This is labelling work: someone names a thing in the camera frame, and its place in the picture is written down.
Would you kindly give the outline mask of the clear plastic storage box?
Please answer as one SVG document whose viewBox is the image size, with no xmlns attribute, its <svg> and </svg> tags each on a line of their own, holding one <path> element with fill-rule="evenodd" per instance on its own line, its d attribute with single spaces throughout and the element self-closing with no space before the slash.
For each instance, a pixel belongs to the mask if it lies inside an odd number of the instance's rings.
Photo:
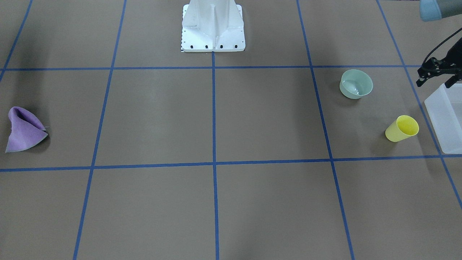
<svg viewBox="0 0 462 260">
<path fill-rule="evenodd" d="M 446 88 L 442 84 L 424 104 L 441 150 L 445 154 L 462 153 L 462 84 Z"/>
</svg>

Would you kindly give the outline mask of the yellow plastic cup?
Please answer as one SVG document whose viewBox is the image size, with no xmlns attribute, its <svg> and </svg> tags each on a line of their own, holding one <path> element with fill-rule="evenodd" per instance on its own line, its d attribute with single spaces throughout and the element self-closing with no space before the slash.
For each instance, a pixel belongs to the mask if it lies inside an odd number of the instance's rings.
<svg viewBox="0 0 462 260">
<path fill-rule="evenodd" d="M 413 137 L 419 133 L 419 124 L 408 115 L 401 115 L 385 130 L 386 138 L 394 143 Z"/>
</svg>

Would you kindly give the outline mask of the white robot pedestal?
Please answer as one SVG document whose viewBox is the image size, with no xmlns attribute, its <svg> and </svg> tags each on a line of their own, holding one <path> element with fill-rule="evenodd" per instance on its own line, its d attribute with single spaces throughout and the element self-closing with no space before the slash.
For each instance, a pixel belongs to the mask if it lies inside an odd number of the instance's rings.
<svg viewBox="0 0 462 260">
<path fill-rule="evenodd" d="M 191 0 L 183 6 L 183 52 L 241 52 L 246 49 L 244 17 L 234 0 Z"/>
</svg>

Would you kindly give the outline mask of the purple cloth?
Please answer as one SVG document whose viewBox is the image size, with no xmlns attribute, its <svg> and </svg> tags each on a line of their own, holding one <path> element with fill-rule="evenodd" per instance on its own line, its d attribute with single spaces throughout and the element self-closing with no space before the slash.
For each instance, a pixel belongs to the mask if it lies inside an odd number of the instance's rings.
<svg viewBox="0 0 462 260">
<path fill-rule="evenodd" d="M 41 143 L 47 136 L 46 127 L 25 108 L 12 107 L 8 112 L 11 132 L 5 153 L 28 150 Z"/>
</svg>

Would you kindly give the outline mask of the light green bowl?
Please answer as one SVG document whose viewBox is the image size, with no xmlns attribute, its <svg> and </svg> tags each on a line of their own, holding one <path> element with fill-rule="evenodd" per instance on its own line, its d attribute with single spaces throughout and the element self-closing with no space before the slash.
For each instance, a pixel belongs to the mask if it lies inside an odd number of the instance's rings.
<svg viewBox="0 0 462 260">
<path fill-rule="evenodd" d="M 374 84 L 371 77 L 358 69 L 345 71 L 340 79 L 340 92 L 349 99 L 360 99 L 370 94 Z"/>
</svg>

